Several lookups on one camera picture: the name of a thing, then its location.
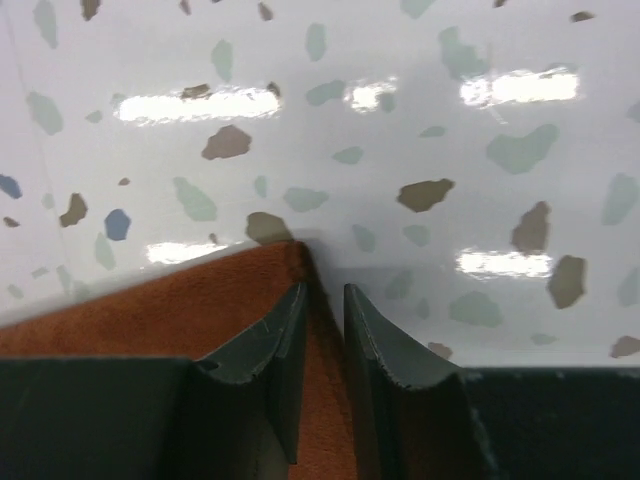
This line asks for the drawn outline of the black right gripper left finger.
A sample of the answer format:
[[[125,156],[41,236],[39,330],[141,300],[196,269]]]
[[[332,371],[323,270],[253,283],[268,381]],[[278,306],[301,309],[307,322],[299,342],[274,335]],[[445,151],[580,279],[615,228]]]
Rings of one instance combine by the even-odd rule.
[[[308,289],[197,359],[1,361],[5,479],[284,479],[298,459]]]

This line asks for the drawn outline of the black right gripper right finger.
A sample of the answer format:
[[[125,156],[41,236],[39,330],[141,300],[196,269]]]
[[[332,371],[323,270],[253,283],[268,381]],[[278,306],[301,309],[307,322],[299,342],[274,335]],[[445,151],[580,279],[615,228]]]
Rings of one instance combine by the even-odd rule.
[[[344,289],[362,479],[635,479],[635,368],[463,368]]]

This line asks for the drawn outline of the brown towel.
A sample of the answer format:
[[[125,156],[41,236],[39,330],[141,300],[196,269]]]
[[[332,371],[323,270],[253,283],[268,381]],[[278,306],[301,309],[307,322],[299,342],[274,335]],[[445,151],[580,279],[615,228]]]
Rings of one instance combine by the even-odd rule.
[[[298,462],[292,479],[354,479],[342,335],[308,248],[274,243],[179,270],[1,330],[4,356],[156,355],[198,359],[309,285]]]

